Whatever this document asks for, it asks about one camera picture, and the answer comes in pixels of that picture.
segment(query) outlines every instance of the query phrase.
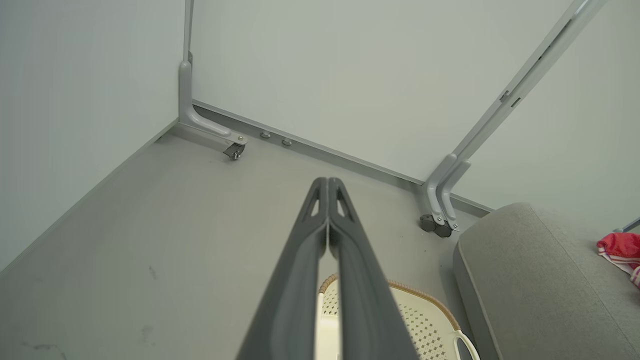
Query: laundry basket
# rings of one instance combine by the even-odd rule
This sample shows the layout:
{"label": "laundry basket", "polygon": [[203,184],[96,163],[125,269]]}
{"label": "laundry basket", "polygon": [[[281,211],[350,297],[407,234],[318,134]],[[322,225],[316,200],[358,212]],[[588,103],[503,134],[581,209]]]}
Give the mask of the laundry basket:
{"label": "laundry basket", "polygon": [[[474,360],[480,359],[476,348],[441,302],[395,281],[389,281],[389,286],[421,360],[458,360],[458,340],[464,342]],[[338,289],[337,274],[333,274],[325,280],[318,293],[316,360],[340,359]]]}

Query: gray sofa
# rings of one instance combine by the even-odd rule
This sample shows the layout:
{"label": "gray sofa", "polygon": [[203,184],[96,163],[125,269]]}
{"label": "gray sofa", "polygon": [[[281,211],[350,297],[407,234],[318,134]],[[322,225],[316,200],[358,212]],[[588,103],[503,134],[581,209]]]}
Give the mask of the gray sofa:
{"label": "gray sofa", "polygon": [[640,290],[599,239],[523,203],[460,235],[454,272],[482,360],[640,359]]}

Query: white partition panel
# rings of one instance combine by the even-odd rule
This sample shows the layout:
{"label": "white partition panel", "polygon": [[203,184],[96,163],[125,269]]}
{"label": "white partition panel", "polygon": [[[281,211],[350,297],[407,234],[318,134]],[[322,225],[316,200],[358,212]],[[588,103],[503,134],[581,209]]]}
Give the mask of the white partition panel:
{"label": "white partition panel", "polygon": [[640,2],[610,0],[471,158],[458,195],[528,201],[606,233],[640,217]]}
{"label": "white partition panel", "polygon": [[177,118],[184,7],[0,1],[0,270]]}
{"label": "white partition panel", "polygon": [[197,0],[193,96],[423,181],[570,3]]}

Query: red towel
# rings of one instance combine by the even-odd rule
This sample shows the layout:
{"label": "red towel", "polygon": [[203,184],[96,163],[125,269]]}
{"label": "red towel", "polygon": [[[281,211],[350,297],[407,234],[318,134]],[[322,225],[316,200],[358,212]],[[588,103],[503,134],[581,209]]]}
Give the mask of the red towel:
{"label": "red towel", "polygon": [[598,241],[598,255],[631,275],[631,282],[640,288],[640,235],[612,233]]}

